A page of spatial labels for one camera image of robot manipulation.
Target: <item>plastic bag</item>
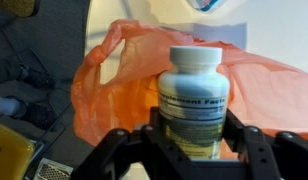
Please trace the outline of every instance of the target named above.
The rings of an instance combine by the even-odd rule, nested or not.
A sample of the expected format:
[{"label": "plastic bag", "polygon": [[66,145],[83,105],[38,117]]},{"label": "plastic bag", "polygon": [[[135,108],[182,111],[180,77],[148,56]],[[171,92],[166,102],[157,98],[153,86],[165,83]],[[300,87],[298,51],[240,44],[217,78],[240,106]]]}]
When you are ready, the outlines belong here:
[{"label": "plastic bag", "polygon": [[[123,39],[116,76],[100,84],[100,64]],[[71,92],[76,135],[96,146],[113,128],[132,131],[135,125],[148,122],[150,107],[158,105],[157,76],[171,68],[172,45],[223,48],[218,72],[231,83],[228,108],[244,124],[271,135],[290,130],[308,138],[307,73],[232,44],[206,42],[137,20],[113,22],[103,43],[89,52],[77,70]]]}]

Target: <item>white bottle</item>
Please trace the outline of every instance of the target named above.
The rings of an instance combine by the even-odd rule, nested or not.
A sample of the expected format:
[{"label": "white bottle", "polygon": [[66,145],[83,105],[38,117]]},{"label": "white bottle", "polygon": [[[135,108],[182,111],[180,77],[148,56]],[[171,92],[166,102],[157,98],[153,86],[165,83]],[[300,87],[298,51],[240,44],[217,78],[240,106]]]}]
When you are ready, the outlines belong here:
[{"label": "white bottle", "polygon": [[222,49],[173,46],[173,68],[159,76],[164,133],[193,161],[217,159],[226,116],[229,81],[216,72]]}]

